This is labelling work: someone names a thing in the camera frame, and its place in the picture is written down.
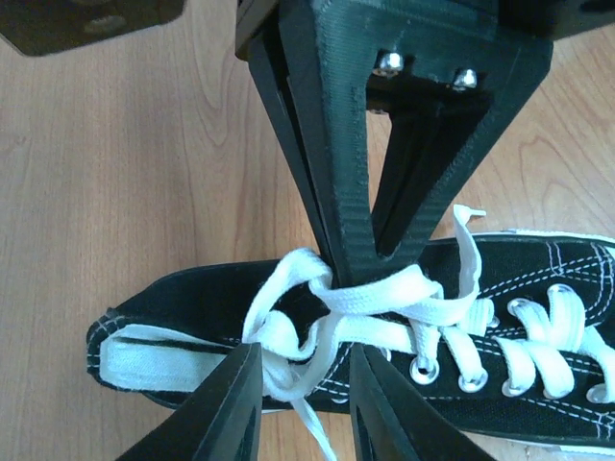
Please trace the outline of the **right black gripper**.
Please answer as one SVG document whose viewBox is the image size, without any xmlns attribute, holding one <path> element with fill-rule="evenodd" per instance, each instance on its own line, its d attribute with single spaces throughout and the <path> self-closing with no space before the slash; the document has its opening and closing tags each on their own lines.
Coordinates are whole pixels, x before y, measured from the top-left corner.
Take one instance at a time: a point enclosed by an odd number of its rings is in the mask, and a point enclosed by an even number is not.
<svg viewBox="0 0 615 461">
<path fill-rule="evenodd" d="M 238 40 L 253 36 L 277 9 L 277 1 L 239 1 L 235 34 Z M 500 25 L 558 40 L 614 22 L 612 1 L 403 1 L 402 6 L 465 7 L 495 17 Z"/>
</svg>

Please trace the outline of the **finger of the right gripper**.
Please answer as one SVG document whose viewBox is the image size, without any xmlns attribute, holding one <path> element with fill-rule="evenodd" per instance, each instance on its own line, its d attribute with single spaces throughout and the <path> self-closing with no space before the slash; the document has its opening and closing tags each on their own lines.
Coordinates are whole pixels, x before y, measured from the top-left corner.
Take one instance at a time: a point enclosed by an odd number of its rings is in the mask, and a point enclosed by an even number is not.
<svg viewBox="0 0 615 461">
<path fill-rule="evenodd" d="M 416 261 L 546 77 L 550 40 L 503 1 L 313 1 L 318 183 L 336 280 Z"/>
<path fill-rule="evenodd" d="M 235 55 L 248 63 L 260 99 L 300 192 L 320 255 L 327 263 L 331 263 L 331 249 L 289 82 L 277 1 L 244 0 L 236 3 Z"/>
</svg>

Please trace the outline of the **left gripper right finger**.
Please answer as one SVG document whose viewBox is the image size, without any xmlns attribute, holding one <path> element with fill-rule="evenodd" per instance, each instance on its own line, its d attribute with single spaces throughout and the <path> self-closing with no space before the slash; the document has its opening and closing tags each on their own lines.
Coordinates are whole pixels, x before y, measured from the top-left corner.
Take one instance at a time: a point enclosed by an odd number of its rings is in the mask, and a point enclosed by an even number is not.
<svg viewBox="0 0 615 461">
<path fill-rule="evenodd" d="M 358 460 L 490 460 L 373 347 L 354 346 L 350 409 Z"/>
</svg>

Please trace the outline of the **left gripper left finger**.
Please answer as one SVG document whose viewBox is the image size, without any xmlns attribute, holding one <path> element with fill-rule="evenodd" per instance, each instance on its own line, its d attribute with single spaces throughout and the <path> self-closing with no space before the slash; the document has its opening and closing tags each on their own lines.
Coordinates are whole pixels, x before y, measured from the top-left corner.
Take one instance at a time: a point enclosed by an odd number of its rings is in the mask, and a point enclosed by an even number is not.
<svg viewBox="0 0 615 461">
<path fill-rule="evenodd" d="M 121 460 L 256 460 L 262 410 L 260 344 L 241 345 Z"/>
</svg>

